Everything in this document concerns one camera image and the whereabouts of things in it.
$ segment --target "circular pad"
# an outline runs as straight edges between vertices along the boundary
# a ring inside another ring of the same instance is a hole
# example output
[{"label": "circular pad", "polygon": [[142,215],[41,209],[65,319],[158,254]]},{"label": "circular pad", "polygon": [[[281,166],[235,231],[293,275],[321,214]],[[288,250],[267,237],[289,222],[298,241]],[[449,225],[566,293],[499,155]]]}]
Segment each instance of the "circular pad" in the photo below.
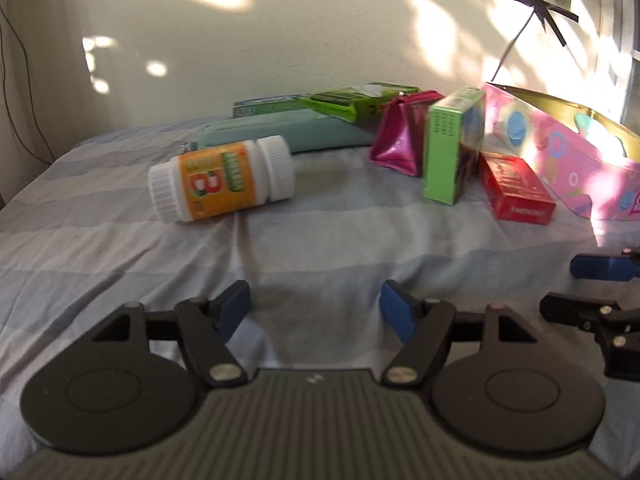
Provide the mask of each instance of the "circular pad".
[{"label": "circular pad", "polygon": [[162,440],[197,402],[188,373],[128,344],[71,348],[27,383],[20,411],[47,446],[71,454],[133,451]]},{"label": "circular pad", "polygon": [[486,394],[511,412],[537,413],[554,405],[560,386],[553,377],[535,370],[505,370],[487,379]]},{"label": "circular pad", "polygon": [[604,396],[580,369],[516,349],[495,359],[481,353],[444,368],[434,382],[431,403],[454,434],[518,456],[559,452],[593,435]]}]

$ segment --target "bed sheet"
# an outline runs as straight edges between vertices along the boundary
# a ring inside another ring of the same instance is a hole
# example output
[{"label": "bed sheet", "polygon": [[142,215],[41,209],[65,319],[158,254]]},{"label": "bed sheet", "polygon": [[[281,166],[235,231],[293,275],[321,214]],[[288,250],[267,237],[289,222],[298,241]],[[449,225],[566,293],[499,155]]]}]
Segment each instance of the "bed sheet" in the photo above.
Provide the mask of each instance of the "bed sheet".
[{"label": "bed sheet", "polygon": [[[293,200],[190,224],[162,224],[148,168],[210,121],[115,132],[62,156],[0,212],[0,476],[36,448],[19,415],[29,377],[125,301],[166,310],[238,279],[253,307],[229,342],[256,367],[370,367],[400,348],[378,309],[384,280],[480,312],[501,301],[603,384],[592,451],[626,473],[640,460],[640,385],[607,380],[593,337],[538,314],[549,291],[636,305],[631,284],[573,280],[578,252],[637,245],[640,223],[591,222],[558,203],[548,226],[498,222],[475,182],[456,206],[367,160],[366,148],[295,156]],[[175,345],[152,349],[178,359]],[[450,359],[477,349],[453,345]]]}]

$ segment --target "pink patterned box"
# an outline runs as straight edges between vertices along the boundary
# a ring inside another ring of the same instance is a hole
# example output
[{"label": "pink patterned box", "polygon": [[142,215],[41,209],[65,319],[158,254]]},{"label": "pink patterned box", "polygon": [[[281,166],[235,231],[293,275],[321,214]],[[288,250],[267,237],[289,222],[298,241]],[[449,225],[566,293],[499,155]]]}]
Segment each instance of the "pink patterned box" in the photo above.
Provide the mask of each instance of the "pink patterned box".
[{"label": "pink patterned box", "polygon": [[[640,164],[635,161],[640,160],[640,140],[631,131],[590,108],[546,94],[491,83],[483,88],[486,132],[523,158],[571,211],[585,218],[640,220]],[[566,126],[576,112],[597,119],[620,138],[629,158],[605,156]]]}]

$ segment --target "product label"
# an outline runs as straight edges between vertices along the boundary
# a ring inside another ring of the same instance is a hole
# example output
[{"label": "product label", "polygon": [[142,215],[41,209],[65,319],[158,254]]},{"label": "product label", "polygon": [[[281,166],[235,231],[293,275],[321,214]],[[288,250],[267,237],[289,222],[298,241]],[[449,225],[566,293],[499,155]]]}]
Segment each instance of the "product label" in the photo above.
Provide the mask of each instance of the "product label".
[{"label": "product label", "polygon": [[244,143],[185,153],[179,160],[184,196],[194,220],[255,205]]},{"label": "product label", "polygon": [[539,211],[537,209],[528,209],[526,207],[516,207],[514,205],[511,206],[511,212],[517,213],[519,215],[530,215],[530,216],[543,216],[545,214],[544,211]]}]

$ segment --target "cardboard box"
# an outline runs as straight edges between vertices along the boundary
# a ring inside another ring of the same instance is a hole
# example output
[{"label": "cardboard box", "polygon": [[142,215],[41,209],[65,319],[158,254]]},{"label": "cardboard box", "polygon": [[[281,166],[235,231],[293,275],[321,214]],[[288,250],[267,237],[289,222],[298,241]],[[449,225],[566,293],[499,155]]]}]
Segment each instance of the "cardboard box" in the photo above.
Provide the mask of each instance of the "cardboard box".
[{"label": "cardboard box", "polygon": [[392,98],[419,92],[415,86],[390,83],[366,83],[329,90],[305,97],[302,101],[318,113],[356,123],[379,116]]},{"label": "cardboard box", "polygon": [[482,152],[478,171],[496,218],[540,225],[550,222],[556,203],[524,160]]},{"label": "cardboard box", "polygon": [[424,196],[453,204],[478,164],[484,91],[465,86],[431,105],[425,132]]},{"label": "cardboard box", "polygon": [[277,95],[261,99],[249,99],[234,103],[233,117],[273,114],[289,110],[302,110],[306,105],[300,100],[302,95]]},{"label": "cardboard box", "polygon": [[[486,131],[494,134],[574,213],[640,220],[640,139],[586,106],[521,88],[485,83]],[[575,114],[597,120],[626,157],[607,155],[575,127]]]}]

